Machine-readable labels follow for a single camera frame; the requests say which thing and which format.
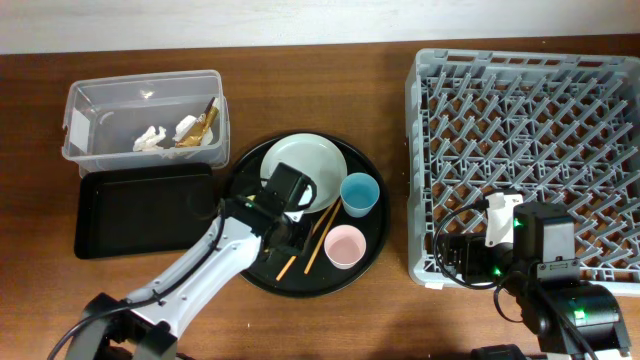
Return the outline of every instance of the green led light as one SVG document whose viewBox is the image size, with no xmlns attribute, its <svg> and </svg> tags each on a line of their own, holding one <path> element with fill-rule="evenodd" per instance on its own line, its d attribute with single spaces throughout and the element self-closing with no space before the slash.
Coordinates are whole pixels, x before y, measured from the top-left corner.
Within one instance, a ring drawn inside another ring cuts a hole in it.
<svg viewBox="0 0 640 360">
<path fill-rule="evenodd" d="M 586 319 L 587 314 L 584 313 L 584 309 L 578 309 L 573 312 L 573 315 L 576 317 L 576 320 Z"/>
</svg>

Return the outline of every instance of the brown stick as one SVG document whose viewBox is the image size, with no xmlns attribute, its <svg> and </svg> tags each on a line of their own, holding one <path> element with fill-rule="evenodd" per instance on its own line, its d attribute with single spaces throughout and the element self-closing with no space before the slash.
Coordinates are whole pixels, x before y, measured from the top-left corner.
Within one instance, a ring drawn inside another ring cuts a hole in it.
<svg viewBox="0 0 640 360">
<path fill-rule="evenodd" d="M 309 270 L 311 270 L 311 266 L 313 265 L 313 262 L 316 260 L 318 251 L 320 251 L 320 247 L 322 247 L 322 244 L 324 243 L 324 238 L 327 237 L 327 233 L 329 232 L 329 229 L 333 224 L 333 220 L 336 218 L 336 215 L 338 214 L 338 211 L 340 210 L 341 206 L 342 206 L 342 202 L 339 202 L 338 206 L 336 206 L 335 210 L 333 210 L 333 214 L 331 214 L 331 219 L 329 219 L 329 223 L 327 224 L 327 227 L 324 228 L 324 232 L 322 232 L 322 236 L 320 237 L 320 241 L 318 241 L 318 245 L 316 245 L 316 248 L 313 250 L 313 254 L 311 254 L 311 259 L 309 259 L 307 268 L 304 269 L 305 275 L 309 274 Z"/>
<path fill-rule="evenodd" d="M 338 198 L 338 200 L 336 200 L 333 204 L 329 205 L 329 207 L 324 211 L 322 216 L 320 216 L 320 220 L 318 220 L 318 222 L 313 226 L 313 229 L 311 230 L 311 236 L 313 236 L 316 233 L 316 231 L 320 227 L 320 224 L 324 221 L 324 218 L 326 218 L 327 215 L 329 214 L 329 211 L 331 211 L 331 209 L 333 209 L 335 204 L 337 204 L 339 201 L 340 201 L 340 198 Z M 294 255 L 289 259 L 289 261 L 287 261 L 287 264 L 282 268 L 282 270 L 280 270 L 280 274 L 276 276 L 276 281 L 280 281 L 282 279 L 284 274 L 286 274 L 289 268 L 291 267 L 291 264 L 293 264 L 293 262 L 296 260 L 296 257 L 297 256 Z"/>
</svg>

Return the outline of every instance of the wooden table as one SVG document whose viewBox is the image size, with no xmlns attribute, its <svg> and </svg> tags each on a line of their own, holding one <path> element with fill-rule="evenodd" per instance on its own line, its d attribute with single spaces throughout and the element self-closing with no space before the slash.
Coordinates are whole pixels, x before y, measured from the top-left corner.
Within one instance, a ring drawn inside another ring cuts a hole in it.
<svg viewBox="0 0 640 360">
<path fill-rule="evenodd" d="M 180 351 L 197 359 L 453 358 L 446 354 L 515 343 L 538 353 L 523 325 L 498 316 L 490 293 L 428 290 L 407 273 L 404 81 L 426 47 L 640 56 L 640 35 L 0 57 L 0 357 L 44 358 L 95 295 L 121 298 L 180 256 L 73 255 L 80 178 L 60 154 L 71 83 L 195 69 L 223 76 L 232 161 L 284 131 L 338 136 L 384 177 L 393 226 L 375 265 L 329 296 L 288 299 L 234 278 L 188 328 Z M 512 298 L 503 302 L 518 316 Z M 619 302 L 638 346 L 640 300 Z"/>
</svg>

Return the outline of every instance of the blue cup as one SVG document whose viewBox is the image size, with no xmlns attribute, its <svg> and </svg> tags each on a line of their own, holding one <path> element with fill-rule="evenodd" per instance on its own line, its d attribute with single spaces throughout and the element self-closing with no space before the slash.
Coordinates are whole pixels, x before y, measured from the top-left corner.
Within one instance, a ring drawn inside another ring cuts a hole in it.
<svg viewBox="0 0 640 360">
<path fill-rule="evenodd" d="M 360 218 L 367 215 L 378 202 L 380 186 L 371 175 L 354 173 L 342 180 L 340 197 L 347 214 Z"/>
</svg>

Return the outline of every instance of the dish rack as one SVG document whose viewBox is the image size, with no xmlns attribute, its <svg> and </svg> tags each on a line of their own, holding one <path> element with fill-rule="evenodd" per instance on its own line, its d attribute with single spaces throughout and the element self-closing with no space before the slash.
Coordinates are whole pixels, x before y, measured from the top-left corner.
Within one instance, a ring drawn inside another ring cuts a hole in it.
<svg viewBox="0 0 640 360">
<path fill-rule="evenodd" d="M 419 51 L 405 84 L 413 280 L 454 286 L 429 248 L 438 221 L 511 187 L 568 206 L 583 279 L 640 295 L 639 94 L 637 58 Z M 486 219 L 444 230 L 484 232 Z"/>
</svg>

